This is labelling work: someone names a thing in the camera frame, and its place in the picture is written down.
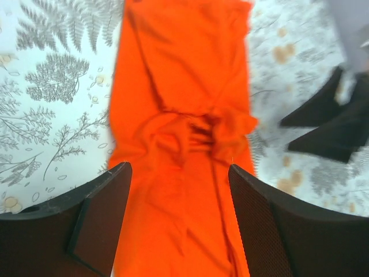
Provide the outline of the orange t shirt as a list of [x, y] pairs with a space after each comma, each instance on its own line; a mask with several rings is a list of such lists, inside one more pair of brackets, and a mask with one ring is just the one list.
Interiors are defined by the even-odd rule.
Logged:
[[127, 1], [110, 103], [133, 177], [116, 276], [248, 276], [228, 169], [254, 171], [249, 1]]

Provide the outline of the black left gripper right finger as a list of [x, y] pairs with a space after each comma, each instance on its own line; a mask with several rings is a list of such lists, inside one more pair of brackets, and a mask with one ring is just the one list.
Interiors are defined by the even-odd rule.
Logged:
[[368, 219], [321, 208], [233, 164], [232, 200], [251, 276], [368, 276]]

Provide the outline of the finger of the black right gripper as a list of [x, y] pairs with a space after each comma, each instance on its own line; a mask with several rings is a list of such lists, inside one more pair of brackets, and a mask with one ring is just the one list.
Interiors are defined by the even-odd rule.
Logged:
[[336, 66], [327, 82], [296, 110], [280, 121], [281, 127], [319, 127], [342, 112], [335, 100], [343, 68]]
[[368, 140], [368, 75], [355, 74], [356, 83], [342, 112], [329, 122], [296, 138], [288, 150], [348, 162], [352, 153], [365, 146]]

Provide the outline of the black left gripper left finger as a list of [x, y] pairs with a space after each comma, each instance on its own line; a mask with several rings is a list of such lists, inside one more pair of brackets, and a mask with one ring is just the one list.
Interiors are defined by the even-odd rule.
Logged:
[[110, 276], [132, 167], [101, 176], [22, 212], [1, 215], [1, 275]]

